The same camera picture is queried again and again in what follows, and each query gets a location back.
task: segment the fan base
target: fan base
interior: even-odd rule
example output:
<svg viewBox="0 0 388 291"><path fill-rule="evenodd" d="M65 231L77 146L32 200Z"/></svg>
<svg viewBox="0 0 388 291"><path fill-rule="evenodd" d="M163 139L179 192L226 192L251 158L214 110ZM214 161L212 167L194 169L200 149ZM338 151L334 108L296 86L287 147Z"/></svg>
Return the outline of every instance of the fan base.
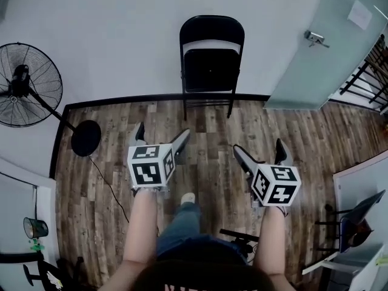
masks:
<svg viewBox="0 0 388 291"><path fill-rule="evenodd" d="M101 128L91 120L83 121L75 128L72 149L78 156L90 156L101 140Z"/></svg>

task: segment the fan blade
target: fan blade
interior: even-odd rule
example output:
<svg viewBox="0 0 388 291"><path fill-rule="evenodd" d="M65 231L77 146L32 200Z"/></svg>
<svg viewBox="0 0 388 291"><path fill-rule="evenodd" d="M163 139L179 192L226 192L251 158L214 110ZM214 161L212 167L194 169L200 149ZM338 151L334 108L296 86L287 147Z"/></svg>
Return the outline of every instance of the fan blade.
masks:
<svg viewBox="0 0 388 291"><path fill-rule="evenodd" d="M0 97L8 97L10 92L0 92Z"/></svg>

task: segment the folding chair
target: folding chair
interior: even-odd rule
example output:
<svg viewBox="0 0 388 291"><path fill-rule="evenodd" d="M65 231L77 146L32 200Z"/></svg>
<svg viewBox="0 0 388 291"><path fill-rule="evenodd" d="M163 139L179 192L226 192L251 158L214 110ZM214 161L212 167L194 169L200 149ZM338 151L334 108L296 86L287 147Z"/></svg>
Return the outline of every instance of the folding chair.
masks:
<svg viewBox="0 0 388 291"><path fill-rule="evenodd" d="M200 15L186 21L179 34L184 119L188 107L229 105L229 118L235 99L245 33L241 24L227 16ZM183 52L183 46L196 41L220 40L239 45L239 53L229 48L195 48ZM225 93L227 100L187 101L190 93Z"/></svg>
<svg viewBox="0 0 388 291"><path fill-rule="evenodd" d="M344 253L350 247L358 247L361 245L368 236L372 233L370 226L365 220L369 210L377 203L385 194L385 190L361 201L356 207L349 210L333 211L329 205L325 206L325 209L330 212L331 215L340 215L345 213L340 221L317 221L316 225L333 225L338 226L339 232L335 239L339 240L338 248L317 248L317 251L328 251Z"/></svg>

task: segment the paper sign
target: paper sign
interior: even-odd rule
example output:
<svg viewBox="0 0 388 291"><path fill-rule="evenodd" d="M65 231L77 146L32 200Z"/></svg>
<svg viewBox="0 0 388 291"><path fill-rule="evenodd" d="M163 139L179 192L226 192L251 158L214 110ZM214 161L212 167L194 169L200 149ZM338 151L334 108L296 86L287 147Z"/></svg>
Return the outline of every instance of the paper sign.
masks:
<svg viewBox="0 0 388 291"><path fill-rule="evenodd" d="M365 7L364 4L359 2L359 0L356 0L347 18L363 30L366 30L370 20L372 19L372 13Z"/></svg>

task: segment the person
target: person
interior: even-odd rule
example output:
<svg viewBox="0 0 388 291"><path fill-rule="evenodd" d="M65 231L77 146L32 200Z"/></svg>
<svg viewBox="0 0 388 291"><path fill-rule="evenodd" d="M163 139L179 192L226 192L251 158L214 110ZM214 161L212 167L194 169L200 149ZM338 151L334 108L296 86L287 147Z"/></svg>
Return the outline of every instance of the person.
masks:
<svg viewBox="0 0 388 291"><path fill-rule="evenodd" d="M138 190L121 265L100 291L263 290L295 291L286 268L285 211L266 207L258 248L249 266L233 243L199 233L193 193L157 237L156 193Z"/></svg>

